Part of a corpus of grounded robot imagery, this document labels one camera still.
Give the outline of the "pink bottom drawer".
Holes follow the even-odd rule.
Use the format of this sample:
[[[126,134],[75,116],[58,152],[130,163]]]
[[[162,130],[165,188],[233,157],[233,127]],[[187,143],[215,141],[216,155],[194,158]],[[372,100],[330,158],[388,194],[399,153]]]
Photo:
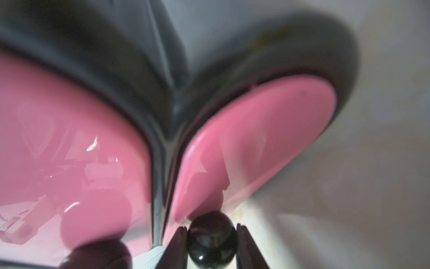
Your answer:
[[[313,143],[336,106],[328,80],[294,75],[253,86],[212,116],[182,157],[165,243],[186,225],[197,268],[225,268],[235,256],[227,215]]]

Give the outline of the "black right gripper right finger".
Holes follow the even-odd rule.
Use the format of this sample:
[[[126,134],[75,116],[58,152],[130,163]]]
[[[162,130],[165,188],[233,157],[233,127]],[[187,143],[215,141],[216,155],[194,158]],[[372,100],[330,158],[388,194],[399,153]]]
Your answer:
[[[237,269],[269,269],[262,253],[245,225],[237,224]]]

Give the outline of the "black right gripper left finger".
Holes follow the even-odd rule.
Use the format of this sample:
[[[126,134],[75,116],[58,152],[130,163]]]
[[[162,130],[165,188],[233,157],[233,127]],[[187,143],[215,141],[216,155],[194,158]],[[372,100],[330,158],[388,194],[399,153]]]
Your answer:
[[[186,227],[177,228],[155,269],[186,269],[188,265]]]

